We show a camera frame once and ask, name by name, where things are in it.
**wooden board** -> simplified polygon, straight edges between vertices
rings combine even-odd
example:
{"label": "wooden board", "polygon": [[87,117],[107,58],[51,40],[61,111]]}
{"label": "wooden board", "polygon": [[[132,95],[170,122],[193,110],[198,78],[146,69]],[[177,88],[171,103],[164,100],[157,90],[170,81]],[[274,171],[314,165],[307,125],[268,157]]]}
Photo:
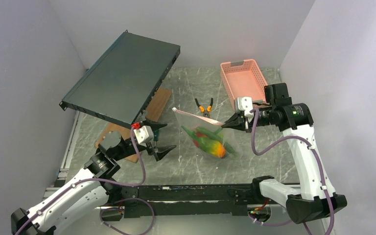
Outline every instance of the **wooden board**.
{"label": "wooden board", "polygon": [[[168,102],[169,98],[171,97],[172,92],[170,90],[160,88],[156,91],[156,94],[153,96],[152,100],[146,107],[146,118],[150,119],[152,121],[158,121],[159,117],[161,116],[162,111],[165,108],[166,103]],[[103,133],[101,133],[100,137],[98,138],[95,148],[98,148],[98,144],[102,141],[103,136],[105,136],[109,131],[119,131],[122,135],[122,138],[127,139],[130,137],[130,130],[113,124],[109,123],[106,126],[106,129],[104,129]],[[138,156],[136,154],[131,155],[127,158],[125,158],[128,161],[137,163],[138,162]]]}

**floor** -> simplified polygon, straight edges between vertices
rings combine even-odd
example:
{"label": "floor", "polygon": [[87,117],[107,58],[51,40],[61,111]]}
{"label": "floor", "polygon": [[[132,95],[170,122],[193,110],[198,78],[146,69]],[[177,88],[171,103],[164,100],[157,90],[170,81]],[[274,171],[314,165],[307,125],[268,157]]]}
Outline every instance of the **floor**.
{"label": "floor", "polygon": [[[263,68],[268,84],[280,82],[276,69]],[[199,114],[194,98],[207,105],[214,98],[211,118],[226,121],[232,114],[227,92],[220,78],[220,68],[172,68],[162,84],[172,90],[159,122],[168,123],[161,129],[158,146],[177,145],[159,162],[146,153],[142,155],[146,168],[146,185],[163,184],[233,184],[250,183],[258,176],[272,175],[283,183],[298,183],[299,177],[287,143],[281,143],[261,157],[251,151],[250,134],[234,131],[243,154],[219,159],[205,155],[182,133],[172,111]],[[89,115],[84,116],[80,126],[77,144],[68,173],[71,179],[95,152],[94,143],[107,122]],[[268,146],[281,136],[274,126],[259,127],[256,131],[256,148]],[[126,160],[119,161],[121,169],[114,175],[120,182],[137,183],[141,178],[140,164]]]}

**green pepper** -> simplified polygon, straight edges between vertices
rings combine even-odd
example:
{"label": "green pepper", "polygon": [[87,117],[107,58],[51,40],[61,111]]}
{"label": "green pepper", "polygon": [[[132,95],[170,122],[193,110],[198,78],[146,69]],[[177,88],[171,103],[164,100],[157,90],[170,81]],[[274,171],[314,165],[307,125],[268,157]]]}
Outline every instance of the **green pepper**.
{"label": "green pepper", "polygon": [[223,158],[226,154],[224,146],[219,141],[212,140],[202,133],[192,132],[184,126],[181,127],[192,138],[195,146],[197,146],[199,149],[219,158]]}
{"label": "green pepper", "polygon": [[235,154],[234,148],[229,143],[227,143],[227,142],[223,143],[223,138],[221,136],[219,136],[216,133],[210,131],[209,129],[201,127],[201,126],[198,126],[195,130],[197,132],[199,132],[199,133],[202,133],[202,134],[206,135],[208,138],[210,138],[212,140],[215,140],[215,141],[218,141],[218,142],[222,143],[224,145],[224,148],[229,153]]}

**basket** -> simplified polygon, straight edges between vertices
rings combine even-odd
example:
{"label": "basket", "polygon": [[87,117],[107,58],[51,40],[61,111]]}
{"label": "basket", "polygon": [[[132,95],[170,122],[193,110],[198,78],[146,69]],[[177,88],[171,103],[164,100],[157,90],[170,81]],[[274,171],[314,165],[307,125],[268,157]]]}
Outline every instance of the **basket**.
{"label": "basket", "polygon": [[267,82],[255,60],[221,63],[220,75],[233,110],[237,97],[251,97],[253,101],[266,102],[264,87]]}

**marble table surface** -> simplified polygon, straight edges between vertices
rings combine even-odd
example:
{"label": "marble table surface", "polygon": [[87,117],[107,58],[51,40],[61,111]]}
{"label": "marble table surface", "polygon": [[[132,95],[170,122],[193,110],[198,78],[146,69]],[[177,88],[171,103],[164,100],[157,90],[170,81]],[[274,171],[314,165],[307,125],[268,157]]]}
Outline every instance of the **marble table surface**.
{"label": "marble table surface", "polygon": [[[280,82],[277,69],[263,68],[261,71],[268,84]],[[235,131],[235,137],[243,148],[243,155],[219,159],[202,154],[181,132],[172,108],[200,114],[194,98],[204,103],[204,106],[208,105],[211,97],[214,98],[211,118],[215,120],[224,122],[233,114],[220,78],[220,68],[172,68],[162,87],[171,90],[172,96],[159,119],[159,122],[168,123],[168,126],[161,129],[158,146],[174,144],[177,147],[159,162],[143,153],[145,185],[251,183],[253,178],[263,175],[272,175],[282,183],[299,183],[296,166],[286,142],[258,157],[251,150],[250,134]],[[68,180],[95,153],[95,141],[106,125],[104,120],[84,116]],[[261,151],[280,137],[275,126],[259,127],[256,130],[256,148]],[[142,172],[139,163],[120,160],[118,164],[121,169],[113,176],[114,179],[127,183],[140,181]]]}

